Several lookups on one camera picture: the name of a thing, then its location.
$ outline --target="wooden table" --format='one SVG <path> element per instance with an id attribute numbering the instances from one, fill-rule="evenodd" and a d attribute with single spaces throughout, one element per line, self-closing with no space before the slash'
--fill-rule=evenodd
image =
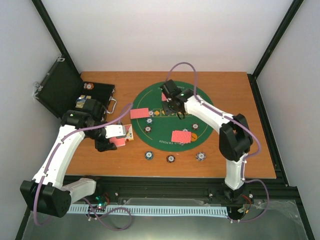
<path id="1" fill-rule="evenodd" d="M 118 103 L 114 114 L 108 121 L 119 116 L 127 103 L 132 103 L 138 93 L 146 87 L 164 81 L 167 72 L 83 72 L 84 81 L 115 84 L 114 98 Z M 173 72 L 173 80 L 194 83 L 193 72 Z M 258 137 L 262 152 L 249 158 L 245 167 L 248 178 L 276 178 L 270 153 L 256 104 L 245 72 L 199 72 L 198 87 L 205 91 L 213 104 L 231 114 L 243 114 L 250 130 Z M 123 124 L 130 123 L 130 116 L 122 119 Z M 196 152 L 204 152 L 206 159 L 197 161 Z M 251 153 L 257 150 L 257 144 L 251 146 Z M 153 151 L 153 160 L 145 159 L 145 152 Z M 223 178 L 226 176 L 226 159 L 219 151 L 219 136 L 213 132 L 200 146 L 183 152 L 173 152 L 176 160 L 168 163 L 170 153 L 154 149 L 144 143 L 137 135 L 126 146 L 115 151 L 98 152 L 94 141 L 85 139 L 77 148 L 66 174 L 97 176 L 149 176 L 149 177 L 195 177 Z"/>

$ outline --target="circular green table mat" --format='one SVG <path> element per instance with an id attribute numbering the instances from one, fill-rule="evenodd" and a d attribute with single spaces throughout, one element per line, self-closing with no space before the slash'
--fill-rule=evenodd
<path id="1" fill-rule="evenodd" d="M 192 84 L 186 82 L 174 82 L 182 91 L 194 88 Z M 165 115 L 161 100 L 160 86 L 162 84 L 163 82 L 158 82 L 147 87 L 135 98 L 132 109 L 148 108 L 149 111 L 154 112 L 154 115 L 151 117 L 153 120 L 151 124 L 147 123 L 147 118 L 132 119 L 133 129 L 146 144 L 162 151 L 182 152 L 199 146 L 210 136 L 213 131 L 212 127 L 191 114 L 186 114 L 185 119 L 179 119 L 176 113 Z M 197 88 L 196 92 L 205 101 L 213 105 L 210 98 L 201 89 Z M 199 128 L 193 130 L 193 124 L 198 124 Z M 151 127 L 151 132 L 145 132 L 147 126 Z M 172 142 L 172 132 L 175 130 L 182 131 L 183 129 L 192 132 L 191 143 Z"/>

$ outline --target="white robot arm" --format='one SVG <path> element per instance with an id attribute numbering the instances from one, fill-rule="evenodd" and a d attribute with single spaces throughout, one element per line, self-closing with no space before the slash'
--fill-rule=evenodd
<path id="1" fill-rule="evenodd" d="M 207 107 L 204 107 L 203 103 L 210 106 L 211 108 L 216 109 L 218 112 L 222 112 L 220 109 L 214 107 L 208 102 L 204 101 L 199 95 L 198 98 L 201 102 L 199 102 L 195 96 L 191 96 L 184 103 L 184 109 L 188 114 L 191 114 L 209 126 L 211 126 L 218 134 L 220 134 L 220 129 L 223 124 L 228 124 L 230 121 L 211 111 Z M 230 113 L 224 113 L 224 116 L 233 117 Z M 228 160 L 226 159 L 226 177 L 224 179 L 225 184 L 231 188 L 232 190 L 239 189 L 243 184 L 243 179 L 241 177 L 241 165 L 243 164 L 244 158 L 248 155 L 248 153 L 243 153 L 243 155 L 239 158 L 238 161 Z"/>
<path id="2" fill-rule="evenodd" d="M 95 130 L 78 131 L 62 141 L 65 136 L 75 130 L 93 126 L 94 123 L 88 113 L 68 111 L 64 115 L 58 137 L 47 159 L 34 175 L 32 181 L 23 181 L 20 186 L 20 191 L 30 209 L 33 207 L 35 192 L 43 177 L 37 208 L 38 212 L 41 213 L 63 217 L 72 203 L 95 192 L 96 181 L 90 178 L 81 178 L 76 182 L 63 186 L 67 168 L 77 147 L 87 136 L 95 140 L 95 148 L 98 151 L 115 150 L 117 147 L 114 143 L 110 143 L 109 139 L 113 137 L 124 138 L 127 134 L 123 125 L 116 124 Z M 52 160 L 48 169 L 46 169 L 52 155 Z"/>
<path id="3" fill-rule="evenodd" d="M 243 163 L 253 139 L 242 128 L 226 118 L 233 119 L 249 129 L 246 118 L 241 114 L 234 116 L 221 111 L 199 95 L 195 97 L 194 91 L 191 89 L 181 91 L 173 80 L 166 81 L 160 88 L 167 98 L 162 102 L 163 109 L 167 114 L 178 113 L 180 119 L 185 117 L 185 113 L 191 114 L 210 125 L 219 134 L 219 149 L 226 158 L 224 182 L 232 191 L 240 189 L 244 184 Z"/>

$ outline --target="red playing card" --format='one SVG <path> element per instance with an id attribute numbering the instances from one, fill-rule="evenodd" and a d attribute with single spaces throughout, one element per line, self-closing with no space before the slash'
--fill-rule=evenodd
<path id="1" fill-rule="evenodd" d="M 147 107 L 130 110 L 131 119 L 142 119 L 142 118 L 148 118 L 148 117 L 150 117 L 150 115 L 149 115 L 149 109 Z"/>
<path id="2" fill-rule="evenodd" d="M 166 98 L 166 96 L 164 95 L 164 93 L 162 93 L 162 95 L 161 95 L 161 101 L 167 101 L 167 98 Z"/>
<path id="3" fill-rule="evenodd" d="M 125 127 L 125 132 L 127 133 L 129 131 L 129 129 L 131 128 L 131 124 L 128 124 L 128 125 L 124 125 Z"/>
<path id="4" fill-rule="evenodd" d="M 191 143 L 190 131 L 173 131 L 171 136 L 171 142 L 189 144 Z"/>
<path id="5" fill-rule="evenodd" d="M 114 143 L 117 147 L 122 147 L 126 145 L 126 140 L 124 137 L 122 138 L 111 137 L 110 143 Z"/>

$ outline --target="white wall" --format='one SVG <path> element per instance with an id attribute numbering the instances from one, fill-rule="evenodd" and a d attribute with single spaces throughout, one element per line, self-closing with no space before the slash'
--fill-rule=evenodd
<path id="1" fill-rule="evenodd" d="M 81 72 L 252 73 L 291 2 L 43 0 Z"/>
<path id="2" fill-rule="evenodd" d="M 26 203 L 20 193 L 48 155 L 59 121 L 32 98 L 59 51 L 30 0 L 0 1 L 0 239 L 15 238 Z"/>
<path id="3" fill-rule="evenodd" d="M 320 239 L 320 1 L 297 12 L 258 85 L 291 185 Z"/>

